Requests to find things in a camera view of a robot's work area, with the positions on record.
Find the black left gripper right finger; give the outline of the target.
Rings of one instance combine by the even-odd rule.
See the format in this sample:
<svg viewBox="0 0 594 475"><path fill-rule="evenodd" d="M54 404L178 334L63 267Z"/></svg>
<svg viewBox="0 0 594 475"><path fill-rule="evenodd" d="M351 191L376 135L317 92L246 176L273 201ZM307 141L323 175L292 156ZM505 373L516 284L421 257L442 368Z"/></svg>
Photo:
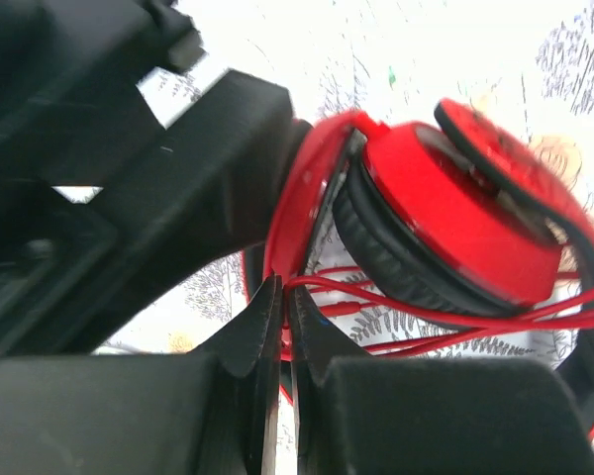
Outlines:
<svg viewBox="0 0 594 475"><path fill-rule="evenodd" d="M568 387L524 358L379 358L289 295L301 474L594 474Z"/></svg>

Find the red black headphones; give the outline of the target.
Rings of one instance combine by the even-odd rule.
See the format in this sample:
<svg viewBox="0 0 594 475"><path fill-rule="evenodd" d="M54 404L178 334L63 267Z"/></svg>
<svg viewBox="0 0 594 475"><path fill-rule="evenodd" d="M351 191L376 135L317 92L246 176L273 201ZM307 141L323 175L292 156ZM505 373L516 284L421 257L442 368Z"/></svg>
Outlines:
<svg viewBox="0 0 594 475"><path fill-rule="evenodd" d="M328 321L381 307L451 331L369 344L379 358L577 331L556 371L594 434L594 225L506 130L450 99L434 116L296 122L266 241L242 257L247 293L274 273Z"/></svg>

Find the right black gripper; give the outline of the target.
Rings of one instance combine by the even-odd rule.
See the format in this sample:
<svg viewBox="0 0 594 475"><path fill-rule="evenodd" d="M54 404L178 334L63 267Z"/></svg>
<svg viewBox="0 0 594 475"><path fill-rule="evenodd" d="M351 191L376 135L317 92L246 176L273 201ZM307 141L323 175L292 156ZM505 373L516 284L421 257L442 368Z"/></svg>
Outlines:
<svg viewBox="0 0 594 475"><path fill-rule="evenodd" d="M123 135L156 67L203 55L169 1L0 1L0 346L20 339L114 247L116 229L70 202L136 151Z"/></svg>

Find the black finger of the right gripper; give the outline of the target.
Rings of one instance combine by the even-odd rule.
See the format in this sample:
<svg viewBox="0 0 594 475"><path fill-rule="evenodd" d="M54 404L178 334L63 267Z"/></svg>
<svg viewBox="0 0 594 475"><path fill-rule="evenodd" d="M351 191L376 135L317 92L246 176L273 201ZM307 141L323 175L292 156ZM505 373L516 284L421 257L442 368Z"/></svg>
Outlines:
<svg viewBox="0 0 594 475"><path fill-rule="evenodd" d="M265 239L291 166L288 90L231 70L88 204L118 240L39 329L94 349L204 265Z"/></svg>

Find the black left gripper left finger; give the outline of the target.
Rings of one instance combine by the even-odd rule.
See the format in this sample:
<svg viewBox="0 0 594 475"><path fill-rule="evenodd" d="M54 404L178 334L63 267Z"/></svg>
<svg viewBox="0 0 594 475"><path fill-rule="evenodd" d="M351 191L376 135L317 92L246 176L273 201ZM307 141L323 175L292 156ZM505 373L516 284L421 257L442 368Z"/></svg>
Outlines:
<svg viewBox="0 0 594 475"><path fill-rule="evenodd" d="M0 474L270 474L282 282L185 354L0 360Z"/></svg>

